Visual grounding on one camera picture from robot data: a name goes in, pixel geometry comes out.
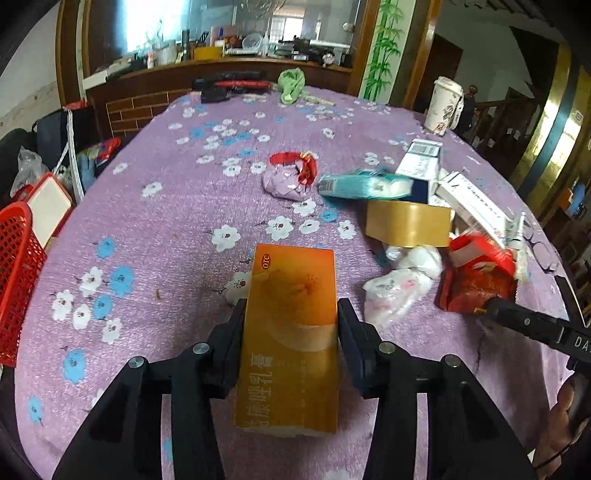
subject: green cloth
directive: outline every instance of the green cloth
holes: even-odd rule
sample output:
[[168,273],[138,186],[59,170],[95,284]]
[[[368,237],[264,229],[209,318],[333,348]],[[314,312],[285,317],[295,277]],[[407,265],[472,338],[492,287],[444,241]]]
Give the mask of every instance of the green cloth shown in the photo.
[[283,93],[281,94],[282,103],[291,105],[300,96],[306,84],[306,77],[301,69],[283,70],[279,75],[277,83],[283,88]]

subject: brown packing tape roll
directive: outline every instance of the brown packing tape roll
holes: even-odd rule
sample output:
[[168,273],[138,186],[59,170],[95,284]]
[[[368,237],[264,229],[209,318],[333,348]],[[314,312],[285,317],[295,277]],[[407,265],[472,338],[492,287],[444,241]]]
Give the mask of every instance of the brown packing tape roll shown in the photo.
[[397,200],[368,202],[365,234],[388,245],[447,247],[451,209]]

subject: bottle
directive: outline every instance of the bottle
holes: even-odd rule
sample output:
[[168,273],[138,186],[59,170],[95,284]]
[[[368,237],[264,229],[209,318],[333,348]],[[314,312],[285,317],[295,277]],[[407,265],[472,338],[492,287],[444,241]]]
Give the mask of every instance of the bottle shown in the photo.
[[267,32],[265,32],[265,36],[262,38],[261,48],[263,57],[269,55],[269,37],[267,37]]

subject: screw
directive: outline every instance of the screw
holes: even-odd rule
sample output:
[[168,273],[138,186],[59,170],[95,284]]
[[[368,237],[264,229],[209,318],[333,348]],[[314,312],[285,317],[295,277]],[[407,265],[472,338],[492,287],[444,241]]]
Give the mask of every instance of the screw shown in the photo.
[[204,355],[205,353],[209,352],[209,345],[206,343],[195,343],[193,345],[193,353],[196,355]]
[[378,345],[378,350],[382,353],[394,353],[396,351],[396,345],[392,342],[382,342]]
[[462,364],[462,361],[456,355],[446,355],[445,363],[447,363],[450,367],[456,368]]
[[131,368],[139,368],[144,364],[144,359],[141,358],[140,356],[135,356],[133,358],[131,358],[129,360],[129,362],[127,362],[127,364],[131,367]]

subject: red snack bag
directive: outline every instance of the red snack bag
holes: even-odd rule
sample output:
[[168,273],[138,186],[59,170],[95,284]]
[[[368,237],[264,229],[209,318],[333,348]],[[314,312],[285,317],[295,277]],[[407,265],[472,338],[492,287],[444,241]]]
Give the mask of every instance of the red snack bag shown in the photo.
[[439,307],[447,312],[474,313],[487,300],[515,301],[517,282],[500,268],[490,271],[470,267],[448,268],[443,277]]
[[511,250],[499,248],[490,237],[481,233],[460,235],[450,242],[448,252],[456,268],[481,270],[500,268],[510,277],[515,274],[515,262]]

